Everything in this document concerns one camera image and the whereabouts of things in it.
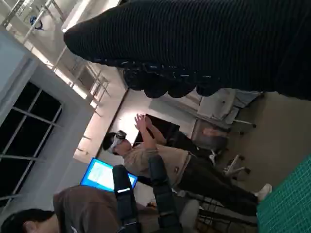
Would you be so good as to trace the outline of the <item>left bare robot hand blue tape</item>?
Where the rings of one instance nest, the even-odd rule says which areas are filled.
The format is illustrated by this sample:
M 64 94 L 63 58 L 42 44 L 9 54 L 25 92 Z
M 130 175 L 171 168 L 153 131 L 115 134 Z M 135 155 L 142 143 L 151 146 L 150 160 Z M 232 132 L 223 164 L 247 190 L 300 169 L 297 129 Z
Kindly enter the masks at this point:
M 149 158 L 149 172 L 153 193 L 158 209 L 157 233 L 181 233 L 182 225 L 179 222 L 173 192 L 167 176 L 164 162 L 159 155 Z M 120 233 L 141 233 L 142 224 L 138 219 L 138 208 L 134 191 L 125 166 L 117 165 L 112 169 L 114 193 L 117 200 L 117 213 L 121 221 Z

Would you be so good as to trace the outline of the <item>right black gloved robot hand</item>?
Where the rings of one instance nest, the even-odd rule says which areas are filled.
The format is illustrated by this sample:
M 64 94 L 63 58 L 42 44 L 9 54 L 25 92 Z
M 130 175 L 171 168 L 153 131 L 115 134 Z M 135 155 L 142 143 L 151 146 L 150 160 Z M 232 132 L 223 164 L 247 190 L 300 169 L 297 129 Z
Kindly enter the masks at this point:
M 153 99 L 222 88 L 311 98 L 308 0 L 132 0 L 74 25 L 64 42 Z

